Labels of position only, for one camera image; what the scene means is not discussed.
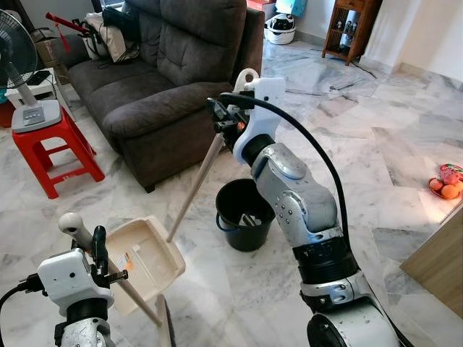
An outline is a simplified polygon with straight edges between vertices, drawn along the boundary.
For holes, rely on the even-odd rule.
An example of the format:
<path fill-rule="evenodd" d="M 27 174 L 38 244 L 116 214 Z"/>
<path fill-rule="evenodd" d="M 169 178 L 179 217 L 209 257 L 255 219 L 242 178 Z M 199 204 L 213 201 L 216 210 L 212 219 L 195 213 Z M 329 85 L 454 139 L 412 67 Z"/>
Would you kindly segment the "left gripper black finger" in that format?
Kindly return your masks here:
<path fill-rule="evenodd" d="M 109 268 L 109 253 L 106 248 L 106 229 L 96 226 L 90 239 L 90 252 L 97 269 Z"/>

